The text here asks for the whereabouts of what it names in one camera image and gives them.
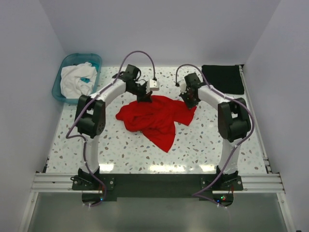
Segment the red t shirt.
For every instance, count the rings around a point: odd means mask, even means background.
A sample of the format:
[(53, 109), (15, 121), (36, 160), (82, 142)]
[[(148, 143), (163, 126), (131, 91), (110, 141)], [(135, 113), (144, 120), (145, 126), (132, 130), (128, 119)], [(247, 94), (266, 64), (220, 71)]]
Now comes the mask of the red t shirt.
[(116, 114), (130, 132), (140, 131), (164, 152), (171, 149), (175, 135), (175, 123), (189, 126), (196, 107), (189, 109), (183, 101), (154, 95), (151, 102), (133, 101)]

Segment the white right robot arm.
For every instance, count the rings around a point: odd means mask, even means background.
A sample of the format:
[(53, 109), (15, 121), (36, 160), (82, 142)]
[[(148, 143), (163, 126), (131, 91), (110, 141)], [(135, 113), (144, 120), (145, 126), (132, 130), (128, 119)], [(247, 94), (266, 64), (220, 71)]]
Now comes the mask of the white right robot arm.
[(180, 97), (188, 109), (200, 101), (208, 103), (217, 110), (218, 131), (223, 139), (223, 148), (218, 170), (223, 174), (234, 174), (238, 171), (240, 142), (251, 130), (246, 101), (243, 98), (233, 99), (213, 86), (201, 82), (196, 73), (188, 74), (180, 83)]

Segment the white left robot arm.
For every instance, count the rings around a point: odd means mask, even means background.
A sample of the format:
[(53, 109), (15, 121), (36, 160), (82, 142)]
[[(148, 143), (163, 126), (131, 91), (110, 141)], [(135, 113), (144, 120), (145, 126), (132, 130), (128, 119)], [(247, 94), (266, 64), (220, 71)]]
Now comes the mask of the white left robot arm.
[(120, 72), (119, 76), (115, 75), (113, 81), (101, 90), (79, 97), (74, 123), (78, 133), (83, 136), (84, 148), (78, 175), (88, 177), (99, 174), (98, 142), (106, 125), (106, 107), (125, 92), (135, 95), (137, 102), (152, 101), (150, 84), (148, 81), (138, 83), (139, 74), (139, 68), (127, 65), (125, 71)]

